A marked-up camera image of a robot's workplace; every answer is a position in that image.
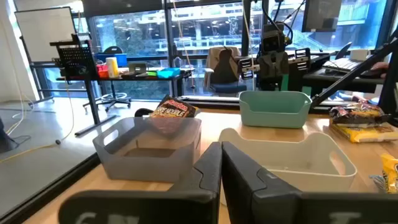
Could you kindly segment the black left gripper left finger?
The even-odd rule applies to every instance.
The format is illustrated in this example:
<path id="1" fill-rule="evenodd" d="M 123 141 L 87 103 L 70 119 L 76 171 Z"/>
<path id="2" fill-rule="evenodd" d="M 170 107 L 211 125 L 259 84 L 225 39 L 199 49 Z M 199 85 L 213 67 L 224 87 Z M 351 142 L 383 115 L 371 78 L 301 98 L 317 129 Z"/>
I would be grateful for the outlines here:
<path id="1" fill-rule="evenodd" d="M 217 223 L 221 143 L 213 142 L 186 176 L 166 191 L 88 190 L 67 198 L 59 223 Z"/>

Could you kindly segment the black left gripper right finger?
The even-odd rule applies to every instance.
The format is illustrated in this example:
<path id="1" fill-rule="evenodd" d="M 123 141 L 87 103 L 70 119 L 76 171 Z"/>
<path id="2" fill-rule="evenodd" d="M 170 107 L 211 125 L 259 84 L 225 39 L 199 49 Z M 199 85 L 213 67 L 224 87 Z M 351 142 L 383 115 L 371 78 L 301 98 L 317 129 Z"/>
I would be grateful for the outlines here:
<path id="1" fill-rule="evenodd" d="M 397 223 L 397 195 L 302 192 L 222 143 L 231 223 Z"/>

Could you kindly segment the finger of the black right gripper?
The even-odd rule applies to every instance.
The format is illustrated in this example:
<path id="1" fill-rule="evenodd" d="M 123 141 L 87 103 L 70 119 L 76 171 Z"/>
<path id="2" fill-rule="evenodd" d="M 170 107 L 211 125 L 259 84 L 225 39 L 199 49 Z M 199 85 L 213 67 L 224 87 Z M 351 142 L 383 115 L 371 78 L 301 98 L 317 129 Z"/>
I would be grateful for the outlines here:
<path id="1" fill-rule="evenodd" d="M 277 52 L 275 55 L 275 76 L 289 74 L 289 56 L 286 52 Z"/>
<path id="2" fill-rule="evenodd" d="M 269 54 L 259 56 L 257 62 L 260 66 L 261 78 L 274 77 L 274 64 Z"/>

